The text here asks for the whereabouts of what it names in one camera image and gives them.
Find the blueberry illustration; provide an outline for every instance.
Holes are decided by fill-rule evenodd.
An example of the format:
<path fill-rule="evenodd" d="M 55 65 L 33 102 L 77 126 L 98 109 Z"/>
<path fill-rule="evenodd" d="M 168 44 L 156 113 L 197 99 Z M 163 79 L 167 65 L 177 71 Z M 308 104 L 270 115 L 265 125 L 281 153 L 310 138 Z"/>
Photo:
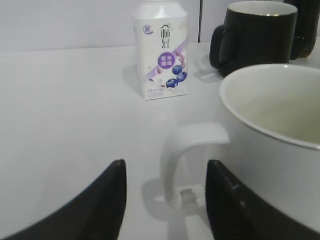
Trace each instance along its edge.
<path fill-rule="evenodd" d="M 186 80 L 187 77 L 188 77 L 188 73 L 186 73 L 186 72 L 184 71 L 184 72 L 180 73 L 180 74 L 176 77 L 176 79 L 178 80 L 179 83 L 183 83 L 183 82 Z"/>
<path fill-rule="evenodd" d="M 182 70 L 182 66 L 176 65 L 173 67 L 172 72 L 174 75 L 179 75 L 180 73 L 182 73 Z"/>
<path fill-rule="evenodd" d="M 178 87 L 179 82 L 176 79 L 170 79 L 169 81 L 166 82 L 166 87 L 167 88 L 176 88 Z"/>

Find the white ceramic cup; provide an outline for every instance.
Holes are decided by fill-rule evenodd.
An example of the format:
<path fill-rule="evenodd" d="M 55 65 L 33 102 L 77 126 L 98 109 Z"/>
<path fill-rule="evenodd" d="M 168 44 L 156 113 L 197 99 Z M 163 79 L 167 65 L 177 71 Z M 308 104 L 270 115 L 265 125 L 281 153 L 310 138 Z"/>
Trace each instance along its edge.
<path fill-rule="evenodd" d="M 247 67 L 223 81 L 220 98 L 223 107 L 215 123 L 182 126 L 165 141 L 161 179 L 167 202 L 185 208 L 186 191 L 203 202 L 198 186 L 174 186 L 176 168 L 187 150 L 219 145 L 226 154 L 217 160 L 239 180 L 279 211 L 320 232 L 320 70 Z"/>

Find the white table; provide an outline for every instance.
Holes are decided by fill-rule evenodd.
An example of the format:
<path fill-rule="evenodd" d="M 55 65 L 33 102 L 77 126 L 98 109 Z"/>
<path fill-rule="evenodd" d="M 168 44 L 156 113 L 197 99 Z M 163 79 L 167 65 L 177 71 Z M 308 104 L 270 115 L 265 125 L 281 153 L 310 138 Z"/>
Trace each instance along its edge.
<path fill-rule="evenodd" d="M 205 212 L 171 210 L 159 179 L 165 137 L 215 119 L 222 78 L 209 64 L 209 44 L 190 45 L 187 96 L 144 101 L 134 56 L 134 47 L 0 55 L 0 238 L 59 209 L 125 159 L 119 240 L 212 240 Z M 294 64 L 319 68 L 320 44 Z M 208 148 L 190 152 L 177 184 L 203 181 L 209 156 Z"/>

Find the black mug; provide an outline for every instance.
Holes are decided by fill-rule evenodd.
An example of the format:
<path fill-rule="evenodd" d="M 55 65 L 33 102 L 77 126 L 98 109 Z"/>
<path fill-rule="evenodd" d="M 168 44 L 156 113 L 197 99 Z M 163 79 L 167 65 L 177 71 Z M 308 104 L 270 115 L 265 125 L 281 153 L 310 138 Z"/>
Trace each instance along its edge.
<path fill-rule="evenodd" d="M 259 64 L 288 64 L 298 9 L 272 1 L 229 5 L 224 25 L 213 33 L 210 64 L 224 77 Z"/>

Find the black object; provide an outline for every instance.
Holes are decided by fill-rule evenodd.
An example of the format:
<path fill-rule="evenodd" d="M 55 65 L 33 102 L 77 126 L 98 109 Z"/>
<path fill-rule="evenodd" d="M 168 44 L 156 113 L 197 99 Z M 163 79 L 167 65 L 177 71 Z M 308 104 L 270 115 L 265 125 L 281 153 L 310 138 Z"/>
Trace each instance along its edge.
<path fill-rule="evenodd" d="M 224 77 L 248 66 L 288 64 L 297 9 L 271 1 L 237 2 L 213 33 L 210 64 Z"/>
<path fill-rule="evenodd" d="M 320 240 L 320 233 L 278 211 L 211 160 L 206 206 L 215 240 Z"/>
<path fill-rule="evenodd" d="M 126 163 L 118 160 L 73 201 L 6 240 L 117 240 L 126 201 Z"/>
<path fill-rule="evenodd" d="M 284 0 L 298 8 L 291 59 L 307 58 L 315 48 L 320 15 L 320 0 Z"/>

